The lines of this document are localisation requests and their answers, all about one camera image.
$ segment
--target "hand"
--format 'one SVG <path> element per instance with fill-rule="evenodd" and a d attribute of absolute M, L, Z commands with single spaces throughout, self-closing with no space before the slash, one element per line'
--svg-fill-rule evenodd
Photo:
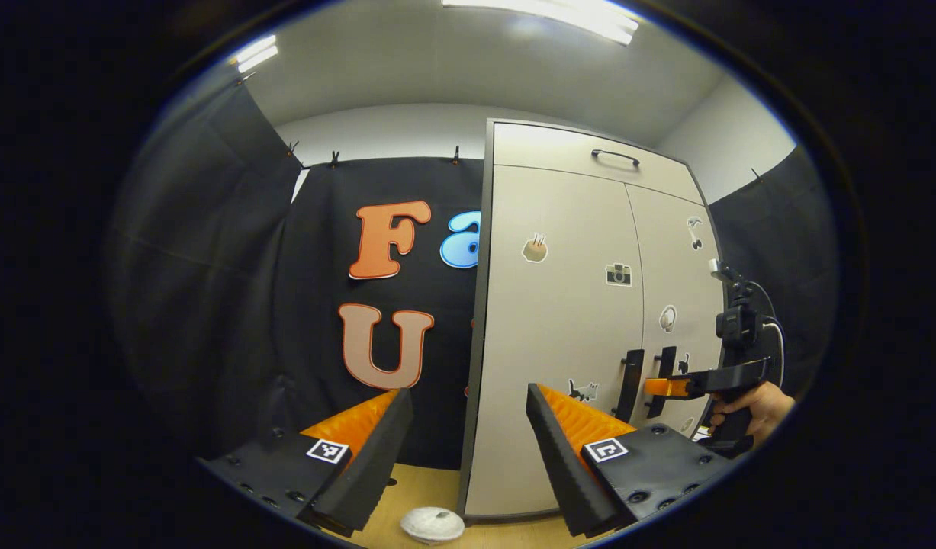
<path fill-rule="evenodd" d="M 714 433 L 716 425 L 721 425 L 725 421 L 723 414 L 733 413 L 747 407 L 753 413 L 753 419 L 749 422 L 749 429 L 746 431 L 746 435 L 753 435 L 753 448 L 763 444 L 763 441 L 770 437 L 776 426 L 793 409 L 794 404 L 792 397 L 784 395 L 779 387 L 770 382 L 762 383 L 749 390 L 734 403 L 724 403 L 719 395 L 712 395 L 712 398 L 716 400 L 716 403 L 712 407 L 715 415 L 712 415 L 712 427 L 709 428 L 709 434 Z"/>

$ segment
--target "cabinet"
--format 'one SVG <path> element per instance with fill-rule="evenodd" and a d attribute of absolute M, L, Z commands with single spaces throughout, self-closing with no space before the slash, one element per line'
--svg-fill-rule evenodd
<path fill-rule="evenodd" d="M 601 159 L 600 149 L 617 154 Z M 631 348 L 653 357 L 677 345 L 692 371 L 716 368 L 723 291 L 708 272 L 718 257 L 711 220 L 676 160 L 568 128 L 489 120 L 484 177 L 458 513 L 524 518 L 558 508 L 526 417 L 527 385 L 610 413 Z M 646 361 L 642 383 L 656 374 Z M 705 409 L 705 400 L 668 403 L 647 420 L 643 400 L 633 425 L 660 421 L 685 435 Z"/>

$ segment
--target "cabinet handle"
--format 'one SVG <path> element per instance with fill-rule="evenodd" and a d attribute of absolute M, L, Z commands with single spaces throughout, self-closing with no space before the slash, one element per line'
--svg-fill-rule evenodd
<path fill-rule="evenodd" d="M 634 156 L 627 156 L 627 154 L 621 154 L 620 152 L 611 152 L 611 150 L 593 149 L 593 152 L 591 152 L 590 154 L 593 154 L 594 158 L 600 156 L 600 154 L 613 154 L 614 156 L 623 156 L 624 159 L 634 160 L 634 167 L 638 167 L 641 165 L 641 160 L 635 159 Z"/>

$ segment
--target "ceiling light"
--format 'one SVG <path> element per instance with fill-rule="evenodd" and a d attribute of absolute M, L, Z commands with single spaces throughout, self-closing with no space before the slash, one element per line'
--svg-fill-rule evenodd
<path fill-rule="evenodd" d="M 236 60 L 238 63 L 244 63 L 245 60 L 251 59 L 253 56 L 261 53 L 268 46 L 275 44 L 275 35 L 270 35 L 266 38 L 262 38 L 255 43 L 252 43 L 250 46 L 247 46 L 243 50 L 237 52 Z"/>
<path fill-rule="evenodd" d="M 605 0 L 443 0 L 446 8 L 519 11 L 596 32 L 622 45 L 631 43 L 639 23 L 635 14 Z"/>
<path fill-rule="evenodd" d="M 252 67 L 258 66 L 258 64 L 265 59 L 270 59 L 273 56 L 276 56 L 277 53 L 278 53 L 278 47 L 271 46 L 265 51 L 258 53 L 258 55 L 252 56 L 251 59 L 246 60 L 244 63 L 240 63 L 240 65 L 237 66 L 237 70 L 238 72 L 241 72 L 241 73 L 248 72 L 248 70 L 251 70 Z"/>

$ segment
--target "white wall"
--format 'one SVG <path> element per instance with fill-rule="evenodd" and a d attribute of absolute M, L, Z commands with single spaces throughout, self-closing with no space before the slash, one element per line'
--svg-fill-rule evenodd
<path fill-rule="evenodd" d="M 753 181 L 794 149 L 790 133 L 734 78 L 726 75 L 658 144 L 684 160 L 709 203 Z"/>
<path fill-rule="evenodd" d="M 577 126 L 509 108 L 478 107 L 471 104 L 389 104 L 384 107 L 353 108 L 277 128 L 286 143 L 299 140 L 294 148 L 305 166 L 324 163 L 338 150 L 339 161 L 389 159 L 398 156 L 454 156 L 461 147 L 463 159 L 484 159 L 485 123 L 488 118 L 519 118 L 537 122 Z M 307 172 L 301 172 L 294 196 Z"/>

